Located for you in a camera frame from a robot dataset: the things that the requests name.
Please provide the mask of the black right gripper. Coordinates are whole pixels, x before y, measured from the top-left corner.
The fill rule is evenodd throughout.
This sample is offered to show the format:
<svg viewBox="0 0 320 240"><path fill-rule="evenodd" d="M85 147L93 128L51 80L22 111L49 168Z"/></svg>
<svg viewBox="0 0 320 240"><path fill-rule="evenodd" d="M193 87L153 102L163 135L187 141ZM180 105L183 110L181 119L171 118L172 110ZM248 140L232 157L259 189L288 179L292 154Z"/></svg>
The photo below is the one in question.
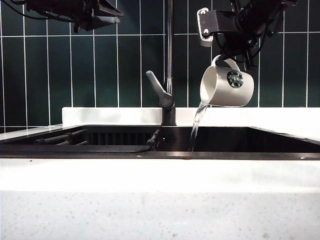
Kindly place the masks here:
<svg viewBox="0 0 320 240"><path fill-rule="evenodd" d="M259 39L261 46L266 37L272 37L283 28L284 0L250 0L239 8L238 1L232 0L232 11L216 11L216 35L223 35L224 42L216 40L220 54L215 56L215 62L223 62L228 68L239 68L237 62L225 54L242 54L244 70L255 68L255 52Z"/></svg>

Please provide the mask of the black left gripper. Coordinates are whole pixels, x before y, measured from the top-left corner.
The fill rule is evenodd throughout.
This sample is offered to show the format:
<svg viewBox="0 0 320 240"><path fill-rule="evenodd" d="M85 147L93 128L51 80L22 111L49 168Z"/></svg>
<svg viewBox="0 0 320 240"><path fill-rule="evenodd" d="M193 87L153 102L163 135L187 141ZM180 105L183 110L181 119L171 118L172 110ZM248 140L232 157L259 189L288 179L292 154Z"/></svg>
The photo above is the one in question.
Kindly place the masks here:
<svg viewBox="0 0 320 240"><path fill-rule="evenodd" d="M67 18L80 18L90 15L95 16L77 19L73 25L73 32L80 29L91 31L107 25L120 22L118 17L124 14L108 0L26 0L27 10L33 10L42 16L64 16Z"/></svg>

